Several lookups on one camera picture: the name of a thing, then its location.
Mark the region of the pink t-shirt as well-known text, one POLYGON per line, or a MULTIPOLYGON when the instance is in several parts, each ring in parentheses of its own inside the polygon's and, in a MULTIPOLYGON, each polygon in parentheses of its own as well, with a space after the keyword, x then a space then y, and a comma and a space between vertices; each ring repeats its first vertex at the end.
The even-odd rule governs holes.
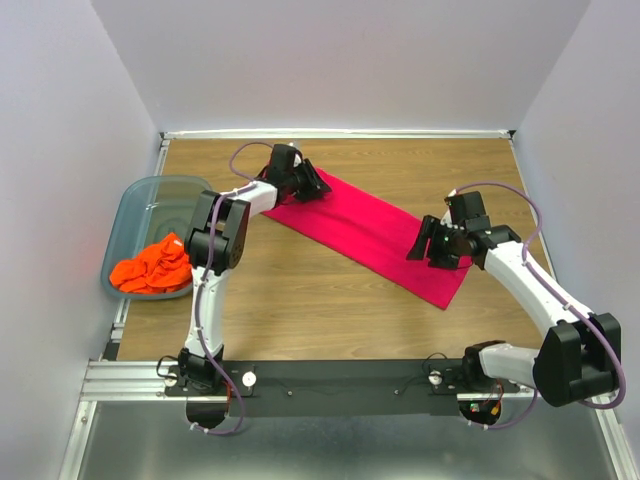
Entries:
POLYGON ((331 191, 308 203, 287 201, 264 215, 355 261, 422 300, 447 309, 468 269, 438 269, 406 258, 421 221, 320 170, 331 191))

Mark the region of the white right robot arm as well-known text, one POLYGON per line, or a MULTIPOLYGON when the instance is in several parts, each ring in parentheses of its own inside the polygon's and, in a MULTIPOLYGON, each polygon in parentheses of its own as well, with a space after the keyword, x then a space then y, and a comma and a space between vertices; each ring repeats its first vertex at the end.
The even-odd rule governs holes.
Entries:
POLYGON ((536 390, 554 407, 618 407, 627 393, 618 320, 576 300, 537 263, 529 241, 507 225, 492 224, 478 188, 472 183, 452 190, 443 217, 425 216, 407 258, 444 270, 469 258, 515 298, 543 341, 537 349, 500 340, 468 347, 462 384, 480 392, 504 379, 536 390))

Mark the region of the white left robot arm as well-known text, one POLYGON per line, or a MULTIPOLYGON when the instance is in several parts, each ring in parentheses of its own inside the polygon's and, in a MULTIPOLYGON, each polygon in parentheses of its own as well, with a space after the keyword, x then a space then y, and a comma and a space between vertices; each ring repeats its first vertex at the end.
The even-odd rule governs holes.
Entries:
POLYGON ((201 395, 214 393, 229 377, 222 369, 222 314, 232 270, 239 264, 249 222, 293 199, 320 200, 331 192, 311 161, 290 144, 271 146, 270 158, 246 183, 226 192, 203 191, 185 237, 192 267, 191 320, 178 355, 180 374, 201 395))

